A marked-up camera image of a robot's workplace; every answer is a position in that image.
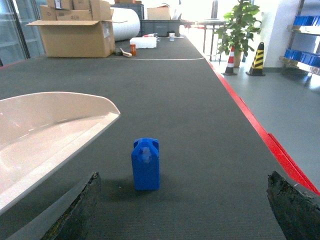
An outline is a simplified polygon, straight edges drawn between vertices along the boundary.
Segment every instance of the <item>small bottle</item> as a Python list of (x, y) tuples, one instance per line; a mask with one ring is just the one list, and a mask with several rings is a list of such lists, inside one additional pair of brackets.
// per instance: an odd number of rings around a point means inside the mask
[(136, 45), (134, 43), (130, 44), (130, 52), (131, 52), (132, 56), (137, 55)]

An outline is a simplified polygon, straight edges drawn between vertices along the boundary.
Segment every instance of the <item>white styrofoam box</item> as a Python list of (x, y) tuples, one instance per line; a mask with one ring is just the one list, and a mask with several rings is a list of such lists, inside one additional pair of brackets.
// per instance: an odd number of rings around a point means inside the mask
[(135, 44), (136, 49), (154, 49), (157, 47), (157, 38), (149, 37), (134, 37), (131, 38), (130, 44)]

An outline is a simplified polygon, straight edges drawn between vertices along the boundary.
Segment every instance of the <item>orange and white traffic cone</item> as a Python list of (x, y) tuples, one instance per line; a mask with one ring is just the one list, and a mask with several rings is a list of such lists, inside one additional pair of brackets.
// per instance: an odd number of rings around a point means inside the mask
[(222, 73), (223, 75), (237, 75), (237, 73), (234, 72), (234, 58), (235, 58), (235, 47), (232, 46), (231, 47), (231, 51), (230, 51), (230, 56), (229, 56), (229, 60), (228, 60), (228, 64), (226, 65), (226, 69), (225, 72)]

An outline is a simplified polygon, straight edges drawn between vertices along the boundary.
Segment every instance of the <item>traffic cone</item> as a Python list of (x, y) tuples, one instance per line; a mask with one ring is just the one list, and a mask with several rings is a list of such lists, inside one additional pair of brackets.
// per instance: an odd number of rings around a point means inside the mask
[(234, 58), (235, 58), (235, 47), (232, 46), (231, 47), (231, 51), (230, 51), (230, 56), (229, 56), (229, 60), (228, 60), (228, 64), (226, 65), (226, 69), (225, 72), (222, 73), (223, 75), (237, 75), (237, 73), (234, 73)]
[(245, 73), (250, 76), (265, 76), (264, 74), (264, 51), (265, 44), (260, 42), (258, 49), (255, 53), (255, 57), (253, 63), (250, 67), (250, 71), (246, 71)]

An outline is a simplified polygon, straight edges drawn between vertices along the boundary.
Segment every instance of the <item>yellow and black traffic cone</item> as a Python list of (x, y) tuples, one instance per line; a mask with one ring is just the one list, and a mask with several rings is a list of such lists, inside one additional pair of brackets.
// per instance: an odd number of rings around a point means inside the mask
[(253, 63), (250, 67), (250, 71), (246, 71), (245, 73), (250, 76), (265, 76), (264, 74), (264, 51), (265, 44), (260, 42), (258, 49), (255, 53), (255, 57)]

